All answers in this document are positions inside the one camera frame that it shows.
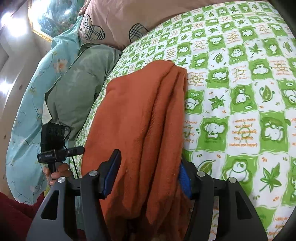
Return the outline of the red sleeve forearm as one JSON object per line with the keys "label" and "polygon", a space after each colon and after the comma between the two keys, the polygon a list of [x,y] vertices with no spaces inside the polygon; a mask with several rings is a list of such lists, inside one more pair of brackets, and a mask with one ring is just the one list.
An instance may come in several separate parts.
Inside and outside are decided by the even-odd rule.
{"label": "red sleeve forearm", "polygon": [[8,198],[1,192],[1,240],[26,240],[31,223],[44,200],[44,193],[34,205]]}

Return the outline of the person's left hand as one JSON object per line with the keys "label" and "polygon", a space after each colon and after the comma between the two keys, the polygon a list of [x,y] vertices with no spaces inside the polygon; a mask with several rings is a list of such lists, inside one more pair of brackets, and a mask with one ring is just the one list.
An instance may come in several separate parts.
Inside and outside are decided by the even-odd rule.
{"label": "person's left hand", "polygon": [[56,172],[54,173],[51,173],[49,168],[44,166],[43,173],[45,174],[46,180],[50,186],[53,186],[60,177],[65,177],[65,178],[73,177],[73,174],[67,163],[63,163],[59,165],[56,169]]}

